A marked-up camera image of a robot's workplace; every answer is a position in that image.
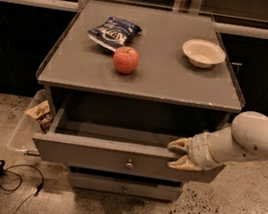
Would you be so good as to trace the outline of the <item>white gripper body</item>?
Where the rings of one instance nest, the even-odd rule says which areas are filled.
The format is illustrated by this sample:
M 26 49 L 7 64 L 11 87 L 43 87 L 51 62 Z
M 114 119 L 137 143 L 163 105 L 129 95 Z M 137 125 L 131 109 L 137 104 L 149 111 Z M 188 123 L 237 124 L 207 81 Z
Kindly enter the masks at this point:
M 211 170 L 222 165 L 217 162 L 209 150 L 210 133 L 197 134 L 189 141 L 188 156 L 189 160 L 196 168 Z

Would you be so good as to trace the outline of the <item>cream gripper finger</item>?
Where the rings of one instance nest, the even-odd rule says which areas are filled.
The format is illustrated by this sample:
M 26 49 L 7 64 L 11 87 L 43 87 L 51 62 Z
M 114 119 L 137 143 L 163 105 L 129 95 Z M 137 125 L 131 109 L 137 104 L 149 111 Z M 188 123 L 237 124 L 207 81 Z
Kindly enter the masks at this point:
M 173 162 L 169 161 L 167 164 L 171 169 L 183 170 L 183 171 L 200 171 L 201 168 L 193 163 L 188 155 L 183 155 L 178 160 Z
M 190 138 L 179 138 L 176 139 L 174 141 L 171 141 L 168 145 L 167 145 L 167 149 L 172 151 L 172 152 L 176 152 L 178 154 L 181 153 L 187 153 L 189 151 L 189 142 L 190 142 Z

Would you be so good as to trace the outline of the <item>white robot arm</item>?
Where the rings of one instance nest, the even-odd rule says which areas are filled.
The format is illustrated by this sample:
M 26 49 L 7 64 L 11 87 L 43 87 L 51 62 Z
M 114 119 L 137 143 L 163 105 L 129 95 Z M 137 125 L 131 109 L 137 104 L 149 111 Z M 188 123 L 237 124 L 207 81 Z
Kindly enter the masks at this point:
M 167 166 L 183 171 L 211 170 L 227 161 L 268 161 L 268 117 L 245 111 L 227 128 L 178 139 L 167 148 L 178 157 Z

